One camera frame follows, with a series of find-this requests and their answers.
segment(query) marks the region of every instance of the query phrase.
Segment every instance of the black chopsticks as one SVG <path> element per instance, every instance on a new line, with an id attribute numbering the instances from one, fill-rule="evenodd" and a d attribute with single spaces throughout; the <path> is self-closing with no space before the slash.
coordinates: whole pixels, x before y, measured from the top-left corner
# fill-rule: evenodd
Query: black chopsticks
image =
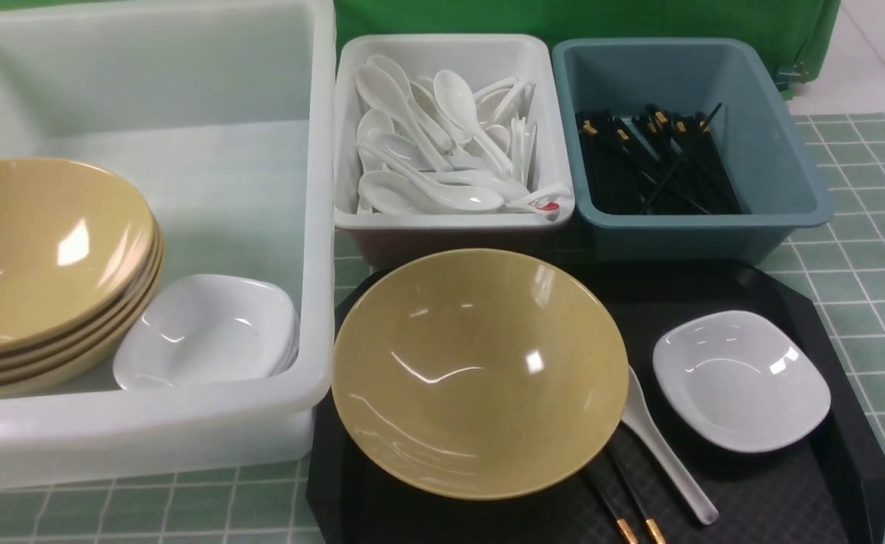
<path id="1" fill-rule="evenodd" d="M 611 110 L 578 113 L 594 207 L 612 215 L 745 213 L 711 131 L 722 109 L 682 115 L 647 104 L 626 122 Z"/>
<path id="2" fill-rule="evenodd" d="M 607 455 L 609 460 L 611 460 L 611 464 L 614 465 L 617 475 L 623 482 L 624 489 L 628 495 L 631 496 L 633 504 L 636 506 L 636 510 L 640 513 L 640 517 L 645 520 L 643 524 L 645 525 L 647 534 L 650 535 L 651 542 L 653 542 L 653 544 L 667 544 L 667 541 L 664 540 L 664 535 L 661 533 L 661 529 L 657 525 L 657 521 L 648 513 L 643 498 L 640 496 L 640 492 L 636 489 L 636 486 L 633 485 L 630 473 L 627 471 L 624 462 L 621 461 L 619 454 L 613 447 L 609 447 L 607 448 Z M 612 496 L 608 495 L 607 490 L 601 485 L 597 476 L 594 475 L 589 468 L 585 468 L 581 473 L 583 473 L 583 479 L 587 482 L 587 485 L 590 486 L 594 495 L 597 496 L 600 503 L 605 509 L 607 509 L 608 513 L 611 514 L 611 517 L 614 518 L 616 530 L 620 533 L 624 542 L 626 542 L 626 544 L 639 544 L 639 540 L 636 538 L 636 534 L 633 533 L 633 529 L 631 529 L 630 524 L 627 522 L 627 518 L 621 515 L 620 508 L 617 506 L 616 502 L 614 502 Z"/>
<path id="3" fill-rule="evenodd" d="M 633 504 L 636 504 L 636 510 L 640 513 L 640 517 L 643 518 L 643 524 L 647 527 L 647 534 L 650 535 L 650 540 L 654 544 L 667 544 L 667 541 L 664 540 L 664 535 L 661 533 L 661 528 L 657 526 L 657 521 L 654 520 L 653 516 L 647 513 L 646 506 L 643 504 L 643 498 L 640 496 L 636 486 L 633 485 L 630 473 L 627 471 L 627 467 L 623 464 L 623 461 L 620 460 L 620 456 L 612 447 L 607 449 L 607 454 L 611 457 L 611 462 L 614 463 L 617 473 L 620 474 L 620 479 L 623 481 L 627 493 L 629 493 L 633 499 Z"/>
<path id="4" fill-rule="evenodd" d="M 623 537 L 624 542 L 626 542 L 626 544 L 640 544 L 640 541 L 636 539 L 636 534 L 633 534 L 630 524 L 628 524 L 627 520 L 620 515 L 620 510 L 616 507 L 616 504 L 612 502 L 611 498 L 609 498 L 604 486 L 600 485 L 600 482 L 597 481 L 597 477 L 588 471 L 588 469 L 584 469 L 583 478 L 586 480 L 587 484 L 590 485 L 594 495 L 597 495 L 597 499 L 600 499 L 600 502 L 604 504 L 604 507 L 609 513 L 611 513 L 611 516 L 614 518 L 614 523 L 617 526 L 617 532 Z"/>

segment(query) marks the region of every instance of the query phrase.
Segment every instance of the blue plastic bin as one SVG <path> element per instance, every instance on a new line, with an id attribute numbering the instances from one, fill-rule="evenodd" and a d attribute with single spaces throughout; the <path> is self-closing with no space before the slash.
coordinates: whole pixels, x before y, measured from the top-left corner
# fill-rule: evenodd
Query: blue plastic bin
<path id="1" fill-rule="evenodd" d="M 757 53 L 721 39 L 570 40 L 552 52 L 577 209 L 602 261 L 760 262 L 797 228 L 832 218 L 825 180 Z M 577 113 L 639 115 L 653 103 L 681 114 L 721 111 L 712 132 L 745 215 L 611 215 L 590 200 Z"/>

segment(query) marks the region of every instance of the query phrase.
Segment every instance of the plastic bin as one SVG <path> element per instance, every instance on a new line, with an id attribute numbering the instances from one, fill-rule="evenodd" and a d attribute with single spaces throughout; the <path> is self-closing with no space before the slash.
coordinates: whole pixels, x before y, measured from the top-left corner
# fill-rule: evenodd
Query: plastic bin
<path id="1" fill-rule="evenodd" d="M 760 262 L 797 228 L 832 217 L 832 204 L 781 95 L 749 45 L 722 39 L 572 40 L 553 48 L 577 209 L 603 261 Z M 677 113 L 723 103 L 712 131 L 745 215 L 610 215 L 591 203 L 576 115 L 648 103 Z"/>
<path id="2" fill-rule="evenodd" d="M 292 461 L 334 338 L 331 0 L 104 2 L 0 14 L 0 157 L 125 176 L 166 238 L 165 285 L 282 286 L 297 361 L 269 379 L 119 391 L 104 361 L 0 400 L 0 488 Z"/>
<path id="3" fill-rule="evenodd" d="M 357 215 L 362 165 L 355 130 L 367 108 L 355 90 L 355 70 L 372 55 L 385 55 L 410 77 L 449 69 L 480 89 L 507 76 L 536 83 L 529 118 L 538 125 L 531 183 L 573 186 L 549 49 L 536 38 L 512 34 L 419 34 L 364 36 L 342 49 L 335 83 L 335 226 L 348 231 L 365 261 L 390 268 L 451 249 L 491 247 L 534 252 L 546 232 L 573 215 L 569 200 L 553 220 L 529 214 Z"/>

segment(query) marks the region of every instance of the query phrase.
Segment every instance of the green checkered tablecloth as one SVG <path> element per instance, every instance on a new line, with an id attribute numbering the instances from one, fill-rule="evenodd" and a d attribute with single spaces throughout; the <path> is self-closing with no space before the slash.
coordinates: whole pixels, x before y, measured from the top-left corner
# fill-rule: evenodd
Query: green checkered tablecloth
<path id="1" fill-rule="evenodd" d="M 885 451 L 885 114 L 797 118 L 832 190 L 831 224 L 800 231 L 761 268 L 818 305 Z M 589 255 L 574 224 L 546 248 Z M 336 298 L 370 269 L 336 237 Z M 315 544 L 308 459 L 0 493 L 0 543 Z"/>

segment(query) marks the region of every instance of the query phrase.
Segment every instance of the green fabric backdrop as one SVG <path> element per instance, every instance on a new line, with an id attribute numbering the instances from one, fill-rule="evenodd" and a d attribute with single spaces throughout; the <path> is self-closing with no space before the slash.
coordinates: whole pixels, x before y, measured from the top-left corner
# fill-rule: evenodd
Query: green fabric backdrop
<path id="1" fill-rule="evenodd" d="M 82 0 L 0 0 L 0 10 Z M 515 32 L 569 38 L 721 36 L 752 45 L 772 73 L 818 76 L 839 0 L 335 0 L 339 46 L 365 34 Z"/>

